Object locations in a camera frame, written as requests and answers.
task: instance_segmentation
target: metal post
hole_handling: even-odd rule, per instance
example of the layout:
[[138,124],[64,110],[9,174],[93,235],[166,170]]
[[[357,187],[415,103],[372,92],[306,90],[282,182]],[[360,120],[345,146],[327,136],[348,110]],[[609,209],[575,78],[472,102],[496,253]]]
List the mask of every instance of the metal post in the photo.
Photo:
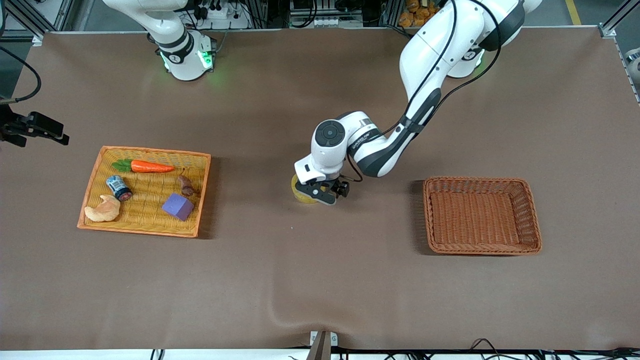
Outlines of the metal post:
[[27,1],[7,0],[4,5],[6,11],[37,39],[42,40],[45,33],[55,31],[53,25]]
[[601,22],[598,25],[600,29],[600,35],[603,38],[612,38],[616,36],[616,26],[627,16],[629,13],[640,4],[640,0],[625,0],[622,5],[616,10],[609,20]]

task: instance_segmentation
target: basket rim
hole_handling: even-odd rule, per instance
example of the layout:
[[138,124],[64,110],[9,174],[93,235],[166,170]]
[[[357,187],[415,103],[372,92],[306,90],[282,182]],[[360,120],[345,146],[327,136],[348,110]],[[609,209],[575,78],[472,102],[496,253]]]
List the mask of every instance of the basket rim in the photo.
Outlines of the basket rim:
[[130,151],[143,151],[143,152],[169,152],[172,154],[181,154],[181,155],[194,155],[201,156],[207,158],[207,162],[205,165],[204,178],[202,179],[202,184],[204,186],[203,192],[206,189],[206,185],[209,181],[209,171],[211,166],[211,154],[207,154],[204,152],[195,152],[195,151],[183,151],[183,150],[171,150],[171,149],[156,149],[153,147],[133,147],[133,146],[114,146],[114,145],[103,145],[98,152],[98,156],[95,159],[95,163],[93,164],[93,169],[91,171],[91,175],[89,176],[89,181],[86,186],[86,190],[84,191],[84,198],[82,201],[82,206],[80,207],[80,217],[78,218],[78,223],[76,227],[78,229],[88,229],[88,230],[97,230],[97,231],[112,231],[115,233],[132,233],[132,234],[147,234],[147,235],[160,235],[160,236],[174,236],[178,238],[196,238],[198,236],[198,230],[200,229],[200,221],[202,219],[202,206],[204,205],[204,196],[200,197],[200,201],[198,202],[198,215],[196,218],[196,224],[193,228],[193,232],[191,233],[162,233],[159,231],[144,231],[144,230],[122,230],[122,229],[114,229],[109,227],[97,227],[86,225],[86,215],[84,214],[84,208],[89,203],[89,196],[91,193],[91,188],[93,187],[93,182],[95,180],[95,176],[98,173],[98,168],[102,163],[103,155],[110,150],[130,150]]
[[[439,180],[450,181],[490,181],[520,183],[527,195],[527,200],[531,205],[531,216],[533,217],[534,234],[537,241],[531,250],[525,251],[505,251],[505,250],[446,250],[440,244],[435,242],[433,229],[433,207],[431,206],[431,192],[429,192],[429,184]],[[542,250],[542,236],[540,234],[540,224],[538,222],[538,212],[533,200],[533,194],[529,183],[521,177],[467,177],[467,176],[431,176],[422,182],[422,203],[424,206],[424,218],[427,227],[427,241],[429,248],[438,254],[459,254],[459,255],[535,255]]]

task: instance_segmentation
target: yellow round object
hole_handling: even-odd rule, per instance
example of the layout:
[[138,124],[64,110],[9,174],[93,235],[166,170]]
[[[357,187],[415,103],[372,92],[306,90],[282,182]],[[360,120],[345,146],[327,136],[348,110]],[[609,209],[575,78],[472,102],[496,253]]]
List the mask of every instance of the yellow round object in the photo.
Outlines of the yellow round object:
[[311,199],[310,197],[296,190],[297,182],[298,182],[298,175],[294,174],[293,177],[291,178],[291,191],[293,192],[293,195],[296,197],[296,199],[304,204],[317,203],[318,200]]

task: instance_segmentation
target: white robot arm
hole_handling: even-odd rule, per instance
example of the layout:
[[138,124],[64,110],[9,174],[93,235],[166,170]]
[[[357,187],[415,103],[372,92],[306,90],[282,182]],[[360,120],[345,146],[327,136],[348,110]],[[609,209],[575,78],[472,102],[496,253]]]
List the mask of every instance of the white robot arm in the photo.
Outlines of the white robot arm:
[[[526,1],[529,11],[540,3]],[[349,184],[340,180],[346,156],[366,176],[381,177],[391,171],[432,118],[447,73],[474,47],[494,51],[510,42],[524,22],[524,5],[521,0],[449,0],[400,55],[400,75],[409,102],[391,135],[387,138],[361,111],[323,121],[314,131],[311,154],[295,163],[295,190],[335,204],[349,191]]]
[[197,30],[187,30],[174,10],[188,0],[103,0],[137,21],[160,48],[164,66],[177,79],[189,81],[213,69],[212,40]]

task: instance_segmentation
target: empty basket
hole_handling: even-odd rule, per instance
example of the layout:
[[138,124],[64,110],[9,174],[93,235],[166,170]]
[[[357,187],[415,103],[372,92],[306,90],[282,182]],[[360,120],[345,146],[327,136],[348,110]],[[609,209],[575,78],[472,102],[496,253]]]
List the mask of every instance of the empty basket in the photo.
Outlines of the empty basket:
[[532,255],[542,246],[523,179],[431,177],[424,181],[429,247],[440,254]]

